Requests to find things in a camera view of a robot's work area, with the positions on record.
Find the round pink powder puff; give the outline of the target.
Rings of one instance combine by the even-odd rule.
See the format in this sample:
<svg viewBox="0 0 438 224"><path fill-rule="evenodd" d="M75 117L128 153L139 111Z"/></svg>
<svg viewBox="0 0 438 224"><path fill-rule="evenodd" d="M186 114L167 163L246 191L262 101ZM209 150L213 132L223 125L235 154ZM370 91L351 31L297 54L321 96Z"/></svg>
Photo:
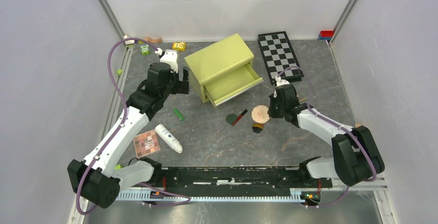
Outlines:
<svg viewBox="0 0 438 224"><path fill-rule="evenodd" d="M258 105L253 108L251 112L251 118L254 122L265 124L269 121L270 116L268 114L269 108L265 105Z"/></svg>

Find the black kabuki brush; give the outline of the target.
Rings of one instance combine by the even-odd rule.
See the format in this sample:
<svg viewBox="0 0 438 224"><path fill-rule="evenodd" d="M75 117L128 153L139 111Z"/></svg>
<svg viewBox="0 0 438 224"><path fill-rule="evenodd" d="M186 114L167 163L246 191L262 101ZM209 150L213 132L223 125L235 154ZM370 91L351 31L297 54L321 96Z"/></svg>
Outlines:
<svg viewBox="0 0 438 224"><path fill-rule="evenodd" d="M264 128L264 124L262 123L254 123L252 126L253 132L259 134Z"/></svg>

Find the red black lip pencil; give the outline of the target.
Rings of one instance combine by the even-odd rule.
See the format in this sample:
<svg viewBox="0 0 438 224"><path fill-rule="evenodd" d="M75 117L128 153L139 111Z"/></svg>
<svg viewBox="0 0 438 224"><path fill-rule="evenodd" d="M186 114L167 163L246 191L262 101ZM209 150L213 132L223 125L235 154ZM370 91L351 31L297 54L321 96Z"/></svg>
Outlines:
<svg viewBox="0 0 438 224"><path fill-rule="evenodd" d="M238 116L237 116L237 118L236 118L236 120L231 124L232 126L234 126L246 113L248 112L248 110L247 109L245 109L243 112L241 112Z"/></svg>

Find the green drawer cabinet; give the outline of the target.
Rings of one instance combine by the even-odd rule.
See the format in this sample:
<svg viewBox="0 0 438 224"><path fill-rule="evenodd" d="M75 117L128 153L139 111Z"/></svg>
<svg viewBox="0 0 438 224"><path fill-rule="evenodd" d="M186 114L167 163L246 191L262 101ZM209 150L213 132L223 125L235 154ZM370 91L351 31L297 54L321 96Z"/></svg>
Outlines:
<svg viewBox="0 0 438 224"><path fill-rule="evenodd" d="M185 56L189 83L201 101L217 107L263 82L253 68L254 54L233 34Z"/></svg>

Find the dark green round compact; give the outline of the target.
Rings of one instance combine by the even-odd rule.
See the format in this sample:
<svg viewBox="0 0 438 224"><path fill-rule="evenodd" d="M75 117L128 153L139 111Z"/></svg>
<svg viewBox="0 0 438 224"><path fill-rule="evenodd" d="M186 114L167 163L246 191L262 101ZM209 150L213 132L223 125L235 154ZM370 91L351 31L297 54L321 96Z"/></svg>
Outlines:
<svg viewBox="0 0 438 224"><path fill-rule="evenodd" d="M236 114L228 114L225 120L228 124L233 124L237 120L237 117L238 116Z"/></svg>

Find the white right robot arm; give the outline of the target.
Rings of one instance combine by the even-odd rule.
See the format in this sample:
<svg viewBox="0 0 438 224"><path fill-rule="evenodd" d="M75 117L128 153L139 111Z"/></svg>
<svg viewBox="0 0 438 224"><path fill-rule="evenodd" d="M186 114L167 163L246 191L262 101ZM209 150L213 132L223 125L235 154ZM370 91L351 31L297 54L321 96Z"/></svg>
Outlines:
<svg viewBox="0 0 438 224"><path fill-rule="evenodd" d="M311 187L322 178L339 179L346 186L373 181L385 164L369 128L337 122L308 103L300 103L295 87L286 80L269 96L268 114L316 135L332 148L332 157L314 157L299 165L298 179Z"/></svg>

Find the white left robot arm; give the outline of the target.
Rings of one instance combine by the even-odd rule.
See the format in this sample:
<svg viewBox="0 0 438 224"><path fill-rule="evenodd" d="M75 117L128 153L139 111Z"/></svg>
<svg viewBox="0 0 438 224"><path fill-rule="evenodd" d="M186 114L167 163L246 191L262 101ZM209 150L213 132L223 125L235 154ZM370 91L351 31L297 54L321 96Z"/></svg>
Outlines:
<svg viewBox="0 0 438 224"><path fill-rule="evenodd" d="M163 108L171 94L189 93L189 68L182 74L164 62L155 62L147 78L123 104L123 111L102 141L81 161L72 160L67 172L73 192L95 206L106 209L118 194L131 186L157 186L162 172L145 161L116 170L115 166L136 134Z"/></svg>

